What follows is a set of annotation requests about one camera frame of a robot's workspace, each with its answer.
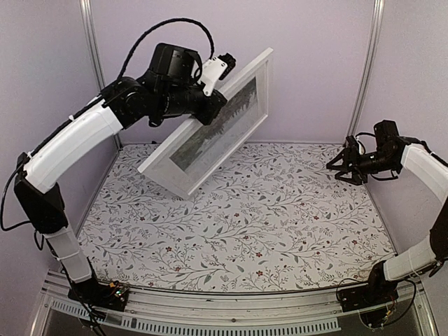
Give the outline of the landscape photo print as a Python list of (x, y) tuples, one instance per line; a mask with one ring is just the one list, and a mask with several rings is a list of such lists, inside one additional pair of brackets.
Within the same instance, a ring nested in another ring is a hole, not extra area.
[(212, 158), (219, 156), (215, 147), (224, 143), (231, 128), (239, 122), (258, 103), (256, 77), (252, 78), (238, 91), (221, 109), (217, 118), (208, 126), (202, 126), (170, 157), (180, 169), (185, 172), (190, 166), (211, 154)]

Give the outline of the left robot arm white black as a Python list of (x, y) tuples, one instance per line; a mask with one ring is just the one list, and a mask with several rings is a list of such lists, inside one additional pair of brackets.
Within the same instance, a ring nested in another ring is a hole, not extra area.
[(33, 151), (18, 157), (6, 185), (14, 189), (27, 223), (52, 247), (74, 292), (88, 303), (99, 303), (105, 287), (98, 282), (70, 227), (59, 177), (102, 141), (142, 118), (147, 118), (151, 127), (182, 115), (211, 124), (226, 104), (216, 84), (235, 64), (230, 54), (202, 60), (195, 50), (159, 43), (140, 77), (119, 73)]

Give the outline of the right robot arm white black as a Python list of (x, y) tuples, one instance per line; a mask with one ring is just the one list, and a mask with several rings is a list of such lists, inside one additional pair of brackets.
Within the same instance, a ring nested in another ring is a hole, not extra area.
[(371, 134), (376, 151), (367, 153), (357, 136), (348, 136), (341, 152), (326, 164), (336, 171), (339, 181), (361, 186), (371, 176), (377, 181), (393, 181), (406, 169), (421, 180), (440, 200), (442, 208), (430, 233), (405, 252), (377, 263), (370, 271), (362, 299), (377, 305), (389, 290), (411, 274), (430, 270), (433, 276), (447, 261), (447, 162), (430, 150), (425, 141), (399, 135), (392, 120), (374, 126)]

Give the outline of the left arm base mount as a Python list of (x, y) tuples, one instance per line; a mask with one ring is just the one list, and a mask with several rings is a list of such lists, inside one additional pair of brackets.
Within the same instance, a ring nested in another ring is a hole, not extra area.
[(119, 281), (99, 283), (94, 277), (74, 283), (70, 281), (68, 298), (85, 305), (123, 312), (127, 305), (129, 287)]

